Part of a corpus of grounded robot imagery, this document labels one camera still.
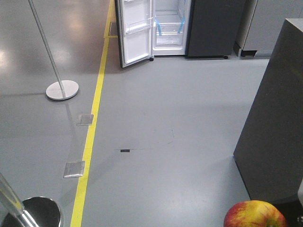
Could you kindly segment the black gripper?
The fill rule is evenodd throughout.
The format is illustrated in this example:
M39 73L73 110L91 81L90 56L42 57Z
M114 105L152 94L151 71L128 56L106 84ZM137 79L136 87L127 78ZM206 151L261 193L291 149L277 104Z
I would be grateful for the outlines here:
M284 215L289 227L303 227L303 206L298 199L277 201L273 205Z

